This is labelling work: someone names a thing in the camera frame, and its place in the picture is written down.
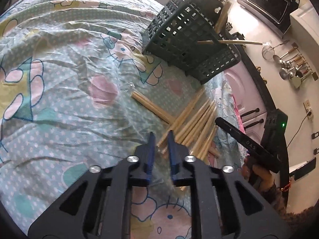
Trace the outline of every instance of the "wall outlet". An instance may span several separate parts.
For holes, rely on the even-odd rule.
[[[305,107],[305,110],[306,110],[306,113],[308,114],[308,112],[311,112],[311,115],[308,116],[308,119],[312,119],[314,117],[314,113],[312,111],[312,108],[310,106],[310,102],[309,100],[306,100],[304,103],[303,103],[303,106]]]

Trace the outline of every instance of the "dark green plastic basket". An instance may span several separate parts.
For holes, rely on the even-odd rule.
[[[218,0],[209,1],[213,8],[223,6]],[[213,29],[218,17],[206,17],[192,0],[170,0],[143,33],[143,53],[162,58],[204,84],[240,61],[234,45],[218,42],[226,39]],[[200,40],[214,44],[197,44]]]

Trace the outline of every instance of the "bed sheet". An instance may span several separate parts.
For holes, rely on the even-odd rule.
[[[150,131],[162,136],[167,124],[131,99],[133,90],[177,116],[200,88],[141,53],[141,33],[161,8],[154,0],[20,0],[0,17],[0,200],[23,232],[89,166],[117,164]],[[205,88],[238,127],[224,74]],[[222,157],[211,165],[241,166],[245,151],[234,139],[218,129],[214,144]],[[171,185],[157,153],[152,184],[134,188],[132,237],[190,238],[190,219],[189,192]]]

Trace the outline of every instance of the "human hand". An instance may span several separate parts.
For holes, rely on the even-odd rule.
[[[247,156],[244,159],[244,164],[241,168],[241,174],[244,177],[245,180],[249,180],[250,175],[251,175],[251,169],[248,168],[247,166],[247,162],[248,159],[251,156]],[[268,191],[273,185],[274,185],[274,177],[272,176],[271,172],[267,169],[265,169],[264,167],[258,165],[258,164],[254,164],[253,165],[253,172],[258,175],[259,177],[261,177],[262,181],[260,183],[260,186],[258,188],[258,192],[266,192]]]

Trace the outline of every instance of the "black gripper frame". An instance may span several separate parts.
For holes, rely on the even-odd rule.
[[[85,172],[28,231],[30,239],[129,239],[132,186],[151,180],[155,135],[116,166]]]
[[[174,141],[173,131],[167,140],[173,184],[190,186],[192,239],[290,237],[286,222],[239,172],[189,157],[187,147]]]

